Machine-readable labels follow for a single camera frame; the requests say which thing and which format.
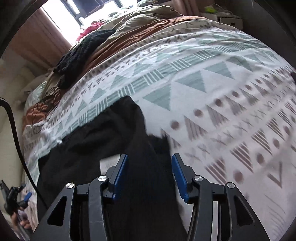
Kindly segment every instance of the dark wall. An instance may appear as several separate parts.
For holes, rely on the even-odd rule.
[[[243,31],[259,39],[296,68],[296,47],[281,26],[252,0],[216,0],[243,19]]]

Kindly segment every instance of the black cable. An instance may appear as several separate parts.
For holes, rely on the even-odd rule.
[[[11,107],[10,107],[9,103],[5,99],[3,99],[1,97],[0,97],[0,106],[2,106],[6,110],[6,113],[8,115],[8,119],[9,119],[10,126],[11,126],[13,140],[15,142],[15,148],[17,150],[18,156],[20,158],[20,162],[22,163],[22,166],[23,166],[23,168],[25,170],[25,173],[27,174],[27,177],[28,177],[30,183],[32,184],[34,190],[36,191],[36,193],[39,196],[40,200],[42,201],[43,205],[46,207],[46,209],[48,209],[48,206],[46,205],[43,197],[41,196],[41,194],[39,193],[39,191],[38,191],[35,183],[33,182],[33,179],[31,177],[30,172],[29,172],[29,170],[27,168],[27,165],[25,163],[25,158],[22,155],[20,144],[19,144],[18,138],[17,138],[17,130],[16,130],[16,127],[15,127],[15,120],[14,120],[14,117],[13,117],[13,113],[12,113]]]

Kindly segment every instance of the green object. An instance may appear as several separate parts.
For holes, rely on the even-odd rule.
[[[215,12],[217,12],[217,10],[215,8],[213,8],[213,6],[206,6],[205,7],[205,12],[207,12],[207,13],[215,13]]]

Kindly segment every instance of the bedspread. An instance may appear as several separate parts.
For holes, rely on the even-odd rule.
[[[37,160],[78,126],[130,95],[147,132],[165,134],[172,154],[209,181],[234,182],[271,240],[296,216],[296,96],[282,57],[224,24],[194,20],[170,26],[89,71],[34,134],[23,133],[35,182]],[[182,217],[190,221],[189,205]]]

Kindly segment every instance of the clothing tag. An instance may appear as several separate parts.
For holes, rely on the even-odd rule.
[[[120,155],[109,156],[107,158],[100,160],[100,168],[101,168],[101,175],[105,175],[108,168],[112,166],[116,166],[120,158]]]

